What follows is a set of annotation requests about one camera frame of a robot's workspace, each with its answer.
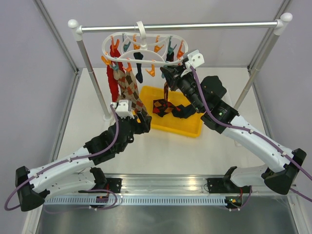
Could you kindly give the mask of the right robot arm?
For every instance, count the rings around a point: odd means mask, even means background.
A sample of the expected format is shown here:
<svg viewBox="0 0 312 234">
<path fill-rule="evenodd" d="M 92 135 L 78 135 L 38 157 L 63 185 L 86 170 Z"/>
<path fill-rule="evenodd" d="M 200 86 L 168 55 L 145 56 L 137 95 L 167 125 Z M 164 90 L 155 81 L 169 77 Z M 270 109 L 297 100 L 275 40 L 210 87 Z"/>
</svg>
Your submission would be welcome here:
<svg viewBox="0 0 312 234">
<path fill-rule="evenodd" d="M 280 195 L 292 191 L 292 184 L 306 158 L 306 152 L 289 149 L 254 128 L 239 112 L 222 100 L 227 90 L 218 76 L 199 81 L 194 68 L 161 67 L 169 88 L 179 89 L 193 108 L 202 114 L 201 120 L 211 130 L 229 137 L 264 162 L 249 168 L 231 167 L 223 177 L 222 186 L 229 193 L 245 186 L 267 186 Z"/>
</svg>

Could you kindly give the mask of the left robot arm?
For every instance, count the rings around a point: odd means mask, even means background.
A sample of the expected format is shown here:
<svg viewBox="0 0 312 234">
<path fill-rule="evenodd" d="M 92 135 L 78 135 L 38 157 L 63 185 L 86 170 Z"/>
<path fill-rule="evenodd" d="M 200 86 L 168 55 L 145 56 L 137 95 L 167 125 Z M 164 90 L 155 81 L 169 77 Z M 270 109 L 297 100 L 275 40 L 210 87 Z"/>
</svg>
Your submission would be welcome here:
<svg viewBox="0 0 312 234">
<path fill-rule="evenodd" d="M 117 112 L 114 117 L 113 125 L 65 158 L 33 169 L 17 168 L 18 208 L 31 211 L 49 198 L 70 192 L 103 192 L 107 180 L 98 165 L 124 152 L 135 135 L 151 129 L 152 117 L 142 112 Z"/>
</svg>

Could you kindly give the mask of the dark argyle sock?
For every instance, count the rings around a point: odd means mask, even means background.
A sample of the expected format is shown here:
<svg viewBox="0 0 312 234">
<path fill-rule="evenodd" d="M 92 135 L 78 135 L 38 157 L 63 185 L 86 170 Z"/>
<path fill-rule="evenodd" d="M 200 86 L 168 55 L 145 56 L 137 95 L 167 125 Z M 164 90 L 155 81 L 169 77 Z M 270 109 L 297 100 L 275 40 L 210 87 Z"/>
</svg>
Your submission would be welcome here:
<svg viewBox="0 0 312 234">
<path fill-rule="evenodd" d="M 178 113 L 181 111 L 180 108 L 174 106 L 171 102 L 168 101 L 169 96 L 169 86 L 168 83 L 165 82 L 164 84 L 164 98 L 153 100 L 153 113 L 157 114 L 160 117 L 164 117 L 166 114 L 169 113 Z"/>
</svg>

